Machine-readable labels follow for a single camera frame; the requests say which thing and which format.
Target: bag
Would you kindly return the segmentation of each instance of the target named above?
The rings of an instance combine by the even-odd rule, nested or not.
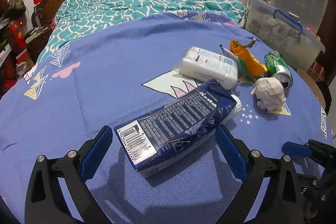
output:
[[[25,12],[26,6],[23,0],[9,0],[5,11],[5,17],[15,20]]]
[[[2,17],[7,7],[7,0],[0,0],[0,17]]]

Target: shelf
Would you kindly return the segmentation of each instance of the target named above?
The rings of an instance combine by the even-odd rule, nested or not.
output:
[[[0,30],[3,27],[6,27],[9,24],[9,18],[5,19],[4,21],[0,22]]]
[[[7,58],[7,56],[9,55],[9,53],[12,51],[12,48],[9,44],[6,45],[5,47],[5,54],[0,58],[0,67],[2,66],[2,64],[4,63],[5,59]]]

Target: container lid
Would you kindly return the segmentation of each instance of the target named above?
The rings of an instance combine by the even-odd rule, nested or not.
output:
[[[267,14],[268,14],[268,15],[272,15],[272,16],[273,16],[273,15],[274,15],[274,12],[275,12],[276,10],[277,10],[277,11],[280,11],[280,13],[276,14],[277,19],[279,19],[279,20],[281,20],[281,21],[287,23],[288,25],[293,26],[293,20],[294,20],[294,19],[289,20],[289,19],[288,19],[289,15],[287,15],[287,16],[283,16],[283,15],[286,15],[285,12],[283,12],[283,11],[281,11],[281,10],[279,10],[279,9],[277,9],[277,8],[275,8],[275,7],[273,7],[273,6],[271,6],[271,5],[269,5],[268,3],[266,3],[266,2],[264,2],[264,1],[262,1],[262,0],[249,0],[249,1],[251,2],[251,5],[252,5],[252,6],[253,6],[253,3],[254,3],[254,4],[256,4],[256,5],[259,5],[259,6],[263,7],[263,12],[266,13],[265,11],[267,10]],[[307,37],[309,37],[309,39],[310,39],[311,41],[313,41],[314,44],[315,44],[315,45],[316,45],[316,46],[317,46],[323,53],[326,51],[326,48],[325,48],[325,46],[322,44],[322,42],[319,41],[319,40],[316,38],[316,36],[315,36],[312,32],[310,32],[309,30],[307,30],[307,28],[304,27],[304,26],[302,26],[302,35],[306,35]]]

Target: blue bedsheet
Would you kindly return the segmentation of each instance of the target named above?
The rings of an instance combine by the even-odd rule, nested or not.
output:
[[[57,27],[37,61],[75,38],[132,19],[180,9],[221,12],[236,23],[244,15],[240,0],[65,0],[56,13]]]
[[[104,125],[113,128],[192,90],[198,83],[171,68],[192,46],[220,53],[219,44],[228,48],[233,38],[248,44],[253,36],[223,15],[185,10],[87,35],[40,62],[31,77],[0,100],[0,194],[12,212],[24,222],[27,185],[39,155],[62,157]],[[261,61],[269,51],[260,41],[251,49]],[[226,126],[267,157],[280,158],[287,141],[332,141],[330,128],[326,137],[321,130],[321,105],[291,72],[294,84],[282,115],[259,110],[252,86],[235,89],[243,109]],[[297,172],[319,177],[323,170],[310,159],[294,162]],[[265,179],[248,219],[256,214],[267,183]],[[71,212],[81,219],[64,181],[61,186]],[[116,224],[214,224],[241,181],[233,177],[214,138],[146,180],[114,136],[87,186]]]

